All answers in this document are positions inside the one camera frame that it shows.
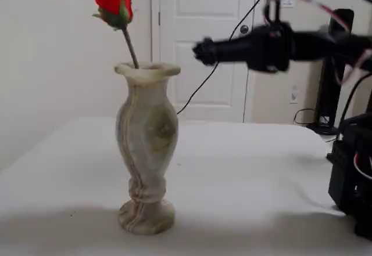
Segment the white door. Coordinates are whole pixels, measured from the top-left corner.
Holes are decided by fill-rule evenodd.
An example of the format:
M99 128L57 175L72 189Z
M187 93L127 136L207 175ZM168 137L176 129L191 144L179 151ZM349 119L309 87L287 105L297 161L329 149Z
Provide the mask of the white door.
M192 47L195 42L203 37L227 39L254 1L160 0L160 60L182 68L181 74L172 79L168 91L176 110L186 104L212 71L211 67L205 67L194 59ZM253 13L242 25L247 25L250 30L252 21ZM243 122L247 84L245 64L220 65L180 117Z

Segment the white table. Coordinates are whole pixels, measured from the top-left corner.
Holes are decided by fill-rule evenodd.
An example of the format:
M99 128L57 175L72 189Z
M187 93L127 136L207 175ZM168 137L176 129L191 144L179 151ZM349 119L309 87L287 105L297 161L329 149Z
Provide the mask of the white table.
M327 194L327 144L289 125L182 124L166 175L176 224L129 235L114 125L72 121L0 175L1 256L372 255Z

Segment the black machine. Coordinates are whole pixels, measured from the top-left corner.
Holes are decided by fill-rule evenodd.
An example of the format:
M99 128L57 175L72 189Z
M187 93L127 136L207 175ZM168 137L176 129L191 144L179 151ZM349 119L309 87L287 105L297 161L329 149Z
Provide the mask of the black machine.
M304 62L333 57L341 64L369 72L349 97L337 140L327 158L333 164L330 196L341 211L354 217L355 233L372 240L372 114L345 120L357 86L372 76L372 60L370 55L365 56L366 51L372 49L372 37L349 32L297 32L289 23L280 20L280 0L274 0L275 19L270 18L270 3L272 0L267 0L264 10L266 25L235 39L213 41L206 38L194 47L195 57L210 66L220 62L244 62L250 70L272 74L286 72L291 60ZM342 77L342 73L336 72L336 75Z

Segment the red rose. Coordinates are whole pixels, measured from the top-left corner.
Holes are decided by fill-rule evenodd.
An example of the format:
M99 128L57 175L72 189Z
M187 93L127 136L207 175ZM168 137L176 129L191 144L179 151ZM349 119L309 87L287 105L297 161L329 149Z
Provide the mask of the red rose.
M123 0L128 11L128 22L132 21L133 11L132 11L132 0ZM95 0L97 5L114 15L120 15L120 3L122 0Z

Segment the vase body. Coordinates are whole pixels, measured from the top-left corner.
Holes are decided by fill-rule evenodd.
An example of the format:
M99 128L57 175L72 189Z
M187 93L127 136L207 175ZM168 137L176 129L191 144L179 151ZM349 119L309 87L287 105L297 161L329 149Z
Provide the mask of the vase body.
M172 227L174 208L163 199L164 174L177 144L178 119L167 98L167 83L180 68L171 64L120 64L115 71L125 76L128 98L119 110L116 138L130 172L129 195L119 212L128 232L153 235Z

